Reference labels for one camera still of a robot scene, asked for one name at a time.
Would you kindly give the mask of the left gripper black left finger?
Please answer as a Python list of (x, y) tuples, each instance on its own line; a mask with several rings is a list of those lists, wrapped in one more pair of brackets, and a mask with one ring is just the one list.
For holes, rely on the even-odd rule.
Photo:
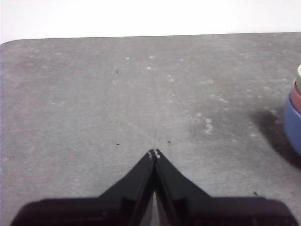
[(44, 199), (24, 205), (13, 226), (140, 226), (150, 212), (156, 156), (149, 150), (98, 197)]

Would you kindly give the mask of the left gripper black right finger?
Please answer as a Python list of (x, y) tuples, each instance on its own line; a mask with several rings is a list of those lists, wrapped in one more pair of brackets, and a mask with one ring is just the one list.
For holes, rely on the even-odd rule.
[(296, 226), (288, 207), (263, 197), (213, 197), (156, 149), (154, 172), (160, 222), (169, 226)]

